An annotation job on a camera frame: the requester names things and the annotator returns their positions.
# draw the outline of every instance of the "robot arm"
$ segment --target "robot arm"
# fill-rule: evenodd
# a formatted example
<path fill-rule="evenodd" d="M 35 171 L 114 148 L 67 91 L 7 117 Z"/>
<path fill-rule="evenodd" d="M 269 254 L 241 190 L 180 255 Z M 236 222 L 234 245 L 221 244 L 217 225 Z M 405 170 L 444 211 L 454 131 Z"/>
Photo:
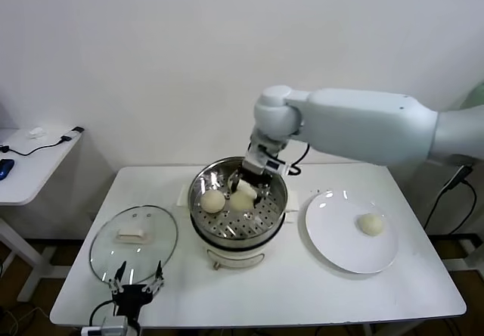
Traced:
<path fill-rule="evenodd" d="M 287 174 L 275 161 L 289 141 L 381 166 L 431 159 L 455 165 L 484 159 L 484 105 L 437 113 L 407 95 L 348 89 L 266 89 L 243 167 Z"/>

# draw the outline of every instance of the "black cable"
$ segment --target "black cable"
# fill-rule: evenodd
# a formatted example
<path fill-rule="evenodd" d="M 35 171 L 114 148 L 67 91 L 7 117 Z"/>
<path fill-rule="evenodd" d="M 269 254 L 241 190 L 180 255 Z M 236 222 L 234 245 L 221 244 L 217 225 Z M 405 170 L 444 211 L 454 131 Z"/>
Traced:
<path fill-rule="evenodd" d="M 453 319 L 448 319 L 448 321 L 453 324 L 454 328 L 455 328 L 455 331 L 457 331 L 458 333 L 458 336 L 462 336 L 461 334 L 461 330 L 459 329 L 459 326 L 457 325 L 456 321 L 454 321 Z"/>
<path fill-rule="evenodd" d="M 345 328 L 346 333 L 347 333 L 349 336 L 353 336 L 353 333 L 352 333 L 352 332 L 351 332 L 351 330 L 349 329 L 348 325 L 343 325 L 343 327 Z"/>
<path fill-rule="evenodd" d="M 452 328 L 450 322 L 447 320 L 447 319 L 443 319 L 443 321 L 445 322 L 445 324 L 447 325 L 447 328 L 449 329 L 449 331 L 451 332 L 452 336 L 455 336 L 455 333 L 454 333 L 454 329 Z"/>
<path fill-rule="evenodd" d="M 310 145 L 306 145 L 306 149 L 304 150 L 304 153 L 302 154 L 302 156 L 298 160 L 296 160 L 295 162 L 293 162 L 290 165 L 290 167 L 289 167 L 289 173 L 287 174 L 288 176 L 299 176 L 301 174 L 301 169 L 297 166 L 297 164 L 299 162 L 301 162 L 308 155 L 310 148 L 311 148 Z M 267 148 L 262 148 L 262 152 L 267 157 L 271 158 L 272 160 L 274 160 L 274 161 L 276 161 L 276 162 L 278 162 L 280 164 L 286 164 L 286 162 L 284 162 L 283 160 L 280 160 L 276 156 L 273 156 L 272 154 L 270 154 L 269 152 L 267 152 Z"/>
<path fill-rule="evenodd" d="M 311 149 L 311 146 L 310 145 L 306 145 L 306 150 L 302 154 L 301 158 L 298 159 L 296 162 L 293 163 L 293 166 L 296 166 L 297 164 L 299 164 L 299 162 L 301 162 L 304 158 L 306 158 L 306 156 L 309 153 L 309 149 Z"/>
<path fill-rule="evenodd" d="M 446 193 L 446 190 L 441 190 L 439 193 L 439 196 L 437 196 L 436 202 L 434 202 L 432 210 L 429 213 L 429 216 L 427 217 L 427 221 L 425 222 L 425 225 L 423 226 L 423 229 L 427 229 L 427 225 L 429 225 L 430 219 L 432 218 L 433 213 L 435 212 L 437 205 L 439 204 L 440 198 Z"/>
<path fill-rule="evenodd" d="M 476 204 L 477 204 L 477 193 L 476 193 L 475 188 L 467 180 L 463 180 L 462 183 L 464 185 L 466 185 L 468 188 L 470 188 L 470 190 L 472 191 L 472 194 L 474 196 L 474 199 L 473 199 L 472 206 L 470 207 L 469 213 L 466 215 L 466 217 L 464 217 L 464 219 L 461 221 L 461 223 L 454 230 L 449 232 L 450 235 L 455 233 L 458 229 L 460 229 L 461 226 L 467 221 L 467 219 L 470 218 L 470 216 L 472 215 L 474 209 L 476 208 Z"/>
<path fill-rule="evenodd" d="M 91 315 L 89 316 L 89 326 L 92 326 L 92 320 L 94 318 L 94 315 L 96 312 L 103 306 L 106 306 L 107 304 L 114 303 L 113 300 L 105 300 L 103 303 L 99 303 L 91 312 Z"/>
<path fill-rule="evenodd" d="M 64 139 L 59 139 L 59 142 L 57 143 L 54 143 L 53 145 L 43 145 L 42 147 L 37 147 L 35 149 L 32 149 L 29 153 L 20 153 L 19 151 L 15 151 L 14 149 L 8 147 L 8 152 L 14 152 L 20 156 L 24 156 L 24 157 L 27 157 L 27 156 L 30 156 L 32 153 L 34 152 L 37 152 L 38 150 L 40 149 L 44 149 L 44 148 L 52 148 L 52 147 L 55 147 L 56 145 L 59 145 L 60 143 L 64 143 L 65 140 Z"/>
<path fill-rule="evenodd" d="M 323 329 L 324 326 L 319 326 L 318 328 L 316 328 L 316 331 L 315 331 L 315 336 L 318 336 L 319 335 L 319 331 Z"/>

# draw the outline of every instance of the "white wall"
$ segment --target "white wall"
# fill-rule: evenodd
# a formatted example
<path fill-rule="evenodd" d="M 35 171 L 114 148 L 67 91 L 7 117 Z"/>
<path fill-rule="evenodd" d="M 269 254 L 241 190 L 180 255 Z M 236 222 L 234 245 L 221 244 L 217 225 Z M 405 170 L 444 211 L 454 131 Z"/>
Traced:
<path fill-rule="evenodd" d="M 242 154 L 253 103 L 274 84 L 401 92 L 446 108 L 484 76 L 483 5 L 0 0 L 4 123 L 88 130 L 67 177 L 75 195 L 64 196 L 65 208 L 42 210 L 42 230 L 22 209 L 16 210 L 21 226 L 16 216 L 6 217 L 25 236 L 50 229 L 49 237 L 61 237 L 73 219 L 85 223 L 85 209 L 97 206 L 92 198 L 102 199 L 100 188 L 121 166 L 209 163 Z M 312 154 L 308 162 L 328 160 L 335 159 Z M 410 177 L 405 168 L 398 174 L 402 181 Z M 52 191 L 40 196 L 60 201 Z M 69 236 L 85 230 L 76 226 Z"/>

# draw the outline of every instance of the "pot lid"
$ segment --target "pot lid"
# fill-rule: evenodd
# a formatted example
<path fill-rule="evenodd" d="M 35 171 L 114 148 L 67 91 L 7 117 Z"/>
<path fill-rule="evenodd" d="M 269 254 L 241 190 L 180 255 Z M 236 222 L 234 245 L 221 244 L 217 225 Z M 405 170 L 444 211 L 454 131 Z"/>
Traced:
<path fill-rule="evenodd" d="M 173 215 L 162 207 L 131 207 L 115 215 L 96 234 L 89 263 L 93 273 L 108 283 L 126 261 L 121 284 L 152 277 L 158 263 L 165 266 L 178 242 Z"/>

